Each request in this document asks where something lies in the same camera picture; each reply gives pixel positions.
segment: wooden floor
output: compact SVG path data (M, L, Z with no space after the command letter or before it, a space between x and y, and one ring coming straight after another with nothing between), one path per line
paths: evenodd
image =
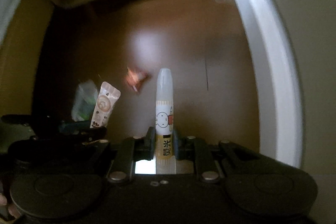
M140 95L124 83L127 65L152 74ZM78 83L107 81L121 91L108 138L144 135L155 124L156 80L170 68L174 126L182 135L223 138L259 150L252 60L233 0L136 0L55 11L37 73L34 104L71 120Z

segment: red crumpled object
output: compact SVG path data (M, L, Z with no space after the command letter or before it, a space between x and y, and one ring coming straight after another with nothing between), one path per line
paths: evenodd
M130 69L127 67L128 73L126 75L126 82L127 84L135 91L139 92L141 89L141 86L145 80L150 77L149 73L147 71L142 71L139 69Z

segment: swirl logo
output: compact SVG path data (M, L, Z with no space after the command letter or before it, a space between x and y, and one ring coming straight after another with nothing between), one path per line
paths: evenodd
M111 108L111 102L105 95L100 95L98 97L98 108L101 111L108 112Z

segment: pink packet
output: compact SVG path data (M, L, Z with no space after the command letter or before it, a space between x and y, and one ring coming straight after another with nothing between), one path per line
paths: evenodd
M91 119L90 128L107 126L114 104L120 97L120 91L107 82L103 82Z

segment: metal screw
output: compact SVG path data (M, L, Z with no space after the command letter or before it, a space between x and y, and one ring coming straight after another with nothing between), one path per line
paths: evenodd
M127 175L121 171L112 172L110 174L110 179L115 182L120 182L121 180L124 180L126 177Z
M158 187L160 186L160 183L158 183L157 181L151 181L150 185L154 187Z
M207 181L212 181L212 180L218 179L219 175L215 171L206 171L206 172L202 173L202 177L203 177L203 179L205 179Z

